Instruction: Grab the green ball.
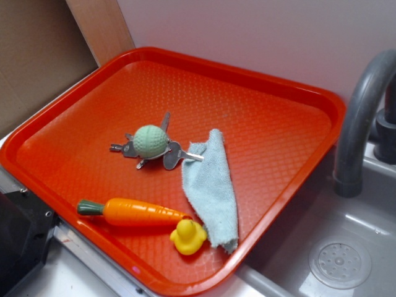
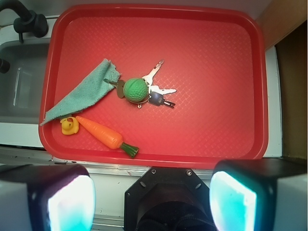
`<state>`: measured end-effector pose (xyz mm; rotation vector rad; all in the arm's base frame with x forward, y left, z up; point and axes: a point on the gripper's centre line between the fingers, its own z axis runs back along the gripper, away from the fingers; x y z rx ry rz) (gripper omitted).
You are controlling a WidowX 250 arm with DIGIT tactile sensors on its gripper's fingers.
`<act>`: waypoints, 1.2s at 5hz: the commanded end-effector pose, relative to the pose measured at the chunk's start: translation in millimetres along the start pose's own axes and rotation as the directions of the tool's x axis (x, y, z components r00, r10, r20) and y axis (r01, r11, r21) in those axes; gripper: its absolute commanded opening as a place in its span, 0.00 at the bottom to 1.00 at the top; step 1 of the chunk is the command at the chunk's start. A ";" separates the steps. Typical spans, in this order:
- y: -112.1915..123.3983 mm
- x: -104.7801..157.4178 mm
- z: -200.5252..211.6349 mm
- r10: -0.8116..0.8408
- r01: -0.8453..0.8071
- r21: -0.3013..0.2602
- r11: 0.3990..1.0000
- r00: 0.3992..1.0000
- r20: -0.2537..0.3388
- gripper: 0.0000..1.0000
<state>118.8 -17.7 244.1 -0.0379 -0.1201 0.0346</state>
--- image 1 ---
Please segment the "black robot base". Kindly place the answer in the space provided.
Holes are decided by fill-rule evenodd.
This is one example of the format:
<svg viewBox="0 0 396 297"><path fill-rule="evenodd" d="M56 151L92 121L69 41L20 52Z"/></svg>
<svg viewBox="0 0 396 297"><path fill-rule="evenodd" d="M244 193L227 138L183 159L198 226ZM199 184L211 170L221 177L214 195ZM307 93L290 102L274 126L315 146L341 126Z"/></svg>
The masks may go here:
<svg viewBox="0 0 396 297"><path fill-rule="evenodd" d="M45 266L57 220L32 192L1 194L1 296Z"/></svg>

